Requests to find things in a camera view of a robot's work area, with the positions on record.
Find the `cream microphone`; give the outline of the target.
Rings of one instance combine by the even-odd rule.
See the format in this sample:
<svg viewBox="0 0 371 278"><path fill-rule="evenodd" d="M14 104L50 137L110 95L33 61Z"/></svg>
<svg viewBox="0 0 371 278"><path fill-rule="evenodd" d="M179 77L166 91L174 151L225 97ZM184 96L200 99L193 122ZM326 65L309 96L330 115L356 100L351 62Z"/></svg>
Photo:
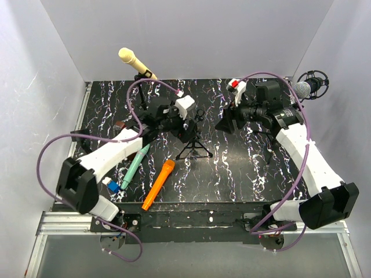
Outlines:
<svg viewBox="0 0 371 278"><path fill-rule="evenodd" d="M119 50L118 56L123 63L131 65L138 73L144 75L146 78L157 79L157 76L136 57L132 50L123 47Z"/></svg>

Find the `orange microphone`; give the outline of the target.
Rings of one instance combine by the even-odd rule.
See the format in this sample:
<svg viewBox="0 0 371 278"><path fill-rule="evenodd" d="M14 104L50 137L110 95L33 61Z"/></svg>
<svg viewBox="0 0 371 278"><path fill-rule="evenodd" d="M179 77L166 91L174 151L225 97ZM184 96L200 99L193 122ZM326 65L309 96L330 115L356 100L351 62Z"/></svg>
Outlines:
<svg viewBox="0 0 371 278"><path fill-rule="evenodd" d="M170 175L170 173L173 171L175 167L175 162L173 160L167 160L163 166L162 170L160 171L159 175L157 176L157 179L155 180L151 190L149 191L143 205L142 209L147 211L151 205L153 204L155 198L159 194L159 191L161 190L163 184L165 183L166 179Z"/></svg>

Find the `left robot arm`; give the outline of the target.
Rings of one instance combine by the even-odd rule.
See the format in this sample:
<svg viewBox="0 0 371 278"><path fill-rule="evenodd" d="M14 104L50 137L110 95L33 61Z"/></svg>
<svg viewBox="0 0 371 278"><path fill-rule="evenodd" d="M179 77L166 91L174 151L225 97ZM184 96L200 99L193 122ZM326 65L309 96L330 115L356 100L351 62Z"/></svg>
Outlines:
<svg viewBox="0 0 371 278"><path fill-rule="evenodd" d="M79 159L67 158L61 168L56 193L80 214L103 219L109 231L120 230L123 217L119 208L99 194L97 184L114 166L153 142L160 133L171 132L184 141L184 122L194 107L195 100L191 96L151 105L140 113L140 123L128 123L113 141Z"/></svg>

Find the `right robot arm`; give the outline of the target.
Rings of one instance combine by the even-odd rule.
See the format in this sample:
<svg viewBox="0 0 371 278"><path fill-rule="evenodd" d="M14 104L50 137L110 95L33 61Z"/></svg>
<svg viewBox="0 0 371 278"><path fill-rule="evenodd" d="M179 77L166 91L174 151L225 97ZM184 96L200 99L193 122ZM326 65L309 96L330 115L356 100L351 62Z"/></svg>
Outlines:
<svg viewBox="0 0 371 278"><path fill-rule="evenodd" d="M307 200L285 197L264 206L260 221L252 229L255 231L265 226L273 231L283 222L303 222L314 230L348 218L359 196L359 189L353 182L346 183L329 166L315 142L308 137L308 127L298 106L284 105L277 81L256 84L253 100L245 97L246 87L244 81L229 81L226 88L234 95L234 100L223 109L223 117L216 130L232 134L248 122L261 123L274 141L287 151L309 195Z"/></svg>

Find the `cream mic round stand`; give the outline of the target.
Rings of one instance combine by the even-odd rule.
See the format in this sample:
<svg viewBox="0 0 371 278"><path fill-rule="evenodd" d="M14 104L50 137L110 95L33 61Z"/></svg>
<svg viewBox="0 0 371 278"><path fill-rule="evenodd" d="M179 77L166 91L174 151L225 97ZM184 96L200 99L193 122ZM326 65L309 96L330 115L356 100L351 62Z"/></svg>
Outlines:
<svg viewBox="0 0 371 278"><path fill-rule="evenodd" d="M139 73L139 72L134 76L135 81L139 81L139 80L142 80L144 78L146 78L146 76L144 74ZM141 107L141 109L146 111L147 110L147 103L146 103L145 96L144 96L144 93L143 93L143 90L142 90L141 82L139 82L137 84L137 88L139 90L140 99L141 99L140 107Z"/></svg>

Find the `mint green microphone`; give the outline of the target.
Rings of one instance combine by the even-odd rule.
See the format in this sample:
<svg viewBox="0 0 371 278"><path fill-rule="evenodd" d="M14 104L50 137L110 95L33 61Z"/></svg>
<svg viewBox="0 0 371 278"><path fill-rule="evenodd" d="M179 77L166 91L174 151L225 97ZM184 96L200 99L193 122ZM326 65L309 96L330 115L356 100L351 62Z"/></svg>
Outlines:
<svg viewBox="0 0 371 278"><path fill-rule="evenodd" d="M139 165L140 163L142 162L142 160L144 159L144 157L146 156L146 154L148 153L150 149L150 144L147 144L145 147L143 147L141 150L139 150L134 159L132 160L124 178L123 178L123 181L122 181L122 184L120 186L120 189L121 190L125 190L128 185L130 184L130 182L132 181L134 175L136 174L136 171L137 169L139 168Z"/></svg>

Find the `black tripod mic stand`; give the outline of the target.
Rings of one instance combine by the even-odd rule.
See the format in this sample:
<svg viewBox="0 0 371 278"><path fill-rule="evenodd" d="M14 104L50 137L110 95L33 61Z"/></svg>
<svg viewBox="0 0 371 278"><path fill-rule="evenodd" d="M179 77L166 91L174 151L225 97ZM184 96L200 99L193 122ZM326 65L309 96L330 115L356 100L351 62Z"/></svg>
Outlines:
<svg viewBox="0 0 371 278"><path fill-rule="evenodd" d="M198 124L199 122L202 122L204 120L204 115L205 115L205 111L203 109L197 109L194 119L190 119L190 120L194 120ZM200 141L201 133L198 129L198 125L197 125L197 134L198 135L197 135L196 138L189 141L188 143L185 143L184 148L175 157L176 160L181 160L181 159L186 158L186 157L183 157L183 158L181 157L181 155L183 154L183 152L186 149L189 149L191 156L193 156L196 159L198 159L198 158L212 158L213 157L213 154ZM206 156L200 156L199 153L197 152L197 149L205 150L206 151Z"/></svg>

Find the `silver mesh studio microphone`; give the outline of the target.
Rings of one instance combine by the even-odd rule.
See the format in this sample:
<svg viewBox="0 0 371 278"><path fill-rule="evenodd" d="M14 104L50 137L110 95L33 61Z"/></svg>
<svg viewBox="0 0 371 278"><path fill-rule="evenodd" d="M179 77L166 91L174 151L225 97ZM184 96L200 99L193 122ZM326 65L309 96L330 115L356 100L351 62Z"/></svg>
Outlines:
<svg viewBox="0 0 371 278"><path fill-rule="evenodd" d="M297 82L292 86L298 99L307 98L311 93L311 86L304 81Z"/></svg>

